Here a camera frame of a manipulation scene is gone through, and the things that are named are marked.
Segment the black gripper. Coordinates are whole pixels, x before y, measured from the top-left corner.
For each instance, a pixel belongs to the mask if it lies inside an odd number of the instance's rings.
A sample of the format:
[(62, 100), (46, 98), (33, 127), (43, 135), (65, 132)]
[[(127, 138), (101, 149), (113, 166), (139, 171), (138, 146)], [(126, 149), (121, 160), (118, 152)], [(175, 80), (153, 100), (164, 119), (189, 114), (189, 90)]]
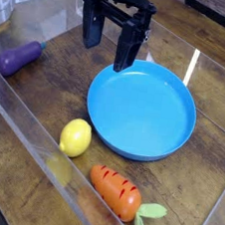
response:
[[(116, 4), (137, 8), (133, 17), (123, 13)], [(148, 0), (84, 0), (83, 41), (87, 49), (100, 44), (105, 17), (115, 23), (124, 23), (117, 41), (113, 69), (115, 72), (130, 67), (143, 42), (147, 41), (151, 16), (155, 6)]]

